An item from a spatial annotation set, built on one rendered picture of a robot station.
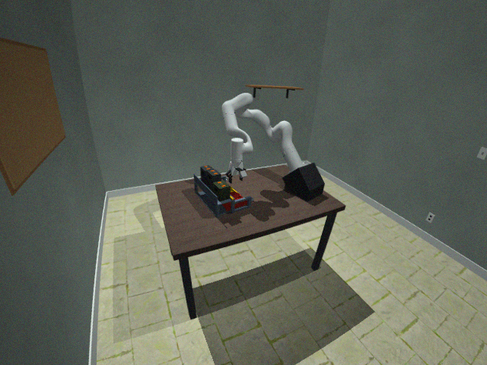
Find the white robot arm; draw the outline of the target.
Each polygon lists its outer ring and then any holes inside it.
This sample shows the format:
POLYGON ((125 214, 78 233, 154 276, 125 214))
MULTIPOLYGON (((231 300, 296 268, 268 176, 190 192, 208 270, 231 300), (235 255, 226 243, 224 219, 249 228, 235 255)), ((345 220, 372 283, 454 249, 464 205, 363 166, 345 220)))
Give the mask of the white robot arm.
POLYGON ((275 128, 270 126, 269 117, 258 109, 247 109, 253 102, 253 97, 249 93, 236 96, 234 99, 226 101, 222 105, 222 113, 227 133, 237 138, 231 139, 231 161, 240 163, 243 161, 243 154, 253 152, 253 145, 250 136, 238 128, 237 117, 252 119, 259 124, 265 131, 271 142, 283 140, 280 144, 280 151, 290 169, 305 166, 292 143, 292 127, 287 121, 281 121, 275 128), (243 107, 244 106, 244 107, 243 107), (241 108, 242 107, 242 108, 241 108))

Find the red open bin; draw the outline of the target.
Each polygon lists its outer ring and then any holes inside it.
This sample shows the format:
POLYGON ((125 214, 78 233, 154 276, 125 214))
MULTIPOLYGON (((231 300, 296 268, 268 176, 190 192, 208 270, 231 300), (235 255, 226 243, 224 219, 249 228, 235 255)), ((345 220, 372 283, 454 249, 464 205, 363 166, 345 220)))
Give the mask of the red open bin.
MULTIPOLYGON (((235 198, 235 200, 243 198, 240 194, 238 194, 236 192, 231 192, 231 195, 235 198)), ((235 204, 234 208, 239 208, 239 207, 242 207, 244 205, 247 205, 247 201, 239 202, 239 203, 235 204)), ((226 211, 231 210, 231 203, 230 202, 223 204, 223 206, 226 208, 226 211)))

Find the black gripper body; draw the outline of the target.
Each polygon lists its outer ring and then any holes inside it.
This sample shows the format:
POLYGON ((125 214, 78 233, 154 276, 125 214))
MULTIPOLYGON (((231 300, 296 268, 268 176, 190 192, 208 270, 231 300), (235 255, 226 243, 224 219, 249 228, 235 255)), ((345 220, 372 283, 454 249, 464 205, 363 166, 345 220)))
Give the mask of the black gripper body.
POLYGON ((229 170, 231 170, 231 172, 229 174, 231 174, 232 176, 236 176, 236 175, 239 175, 239 171, 236 170, 235 168, 241 168, 243 170, 243 161, 240 162, 240 163, 235 163, 235 162, 230 162, 230 165, 229 165, 229 170))

